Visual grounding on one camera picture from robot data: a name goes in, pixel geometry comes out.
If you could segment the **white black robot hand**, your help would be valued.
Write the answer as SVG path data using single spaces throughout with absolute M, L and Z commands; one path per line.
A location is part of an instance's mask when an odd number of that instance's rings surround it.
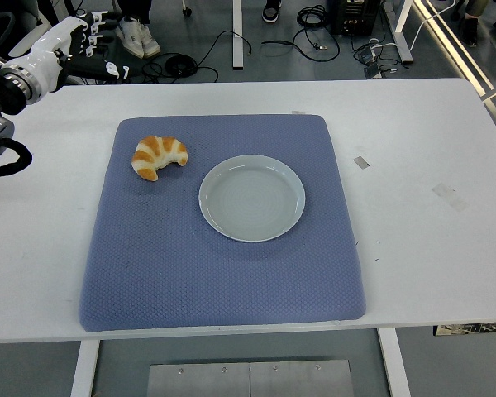
M 131 68 L 102 57 L 94 51 L 110 31 L 118 27 L 116 12 L 88 12 L 66 17 L 31 46 L 30 51 L 5 62 L 0 75 L 14 84 L 14 93 L 24 108 L 59 90 L 68 76 L 113 82 L 127 79 Z

